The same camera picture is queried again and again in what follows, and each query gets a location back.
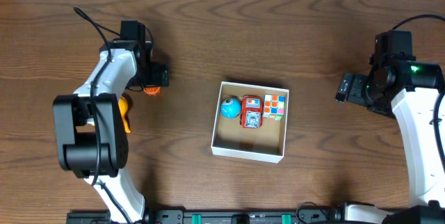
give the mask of toy car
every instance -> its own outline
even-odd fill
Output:
[[[241,105],[241,126],[244,128],[259,129],[263,124],[262,112],[263,101],[261,97],[254,95],[245,96]]]

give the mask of open box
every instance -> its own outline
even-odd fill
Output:
[[[284,96],[283,118],[280,121],[263,118],[259,129],[246,129],[240,125],[240,116],[228,119],[221,115],[220,105],[224,99],[237,97],[241,102],[245,95],[260,96],[263,103],[264,95]],[[222,82],[211,141],[213,154],[278,163],[284,157],[288,105],[287,89]]]

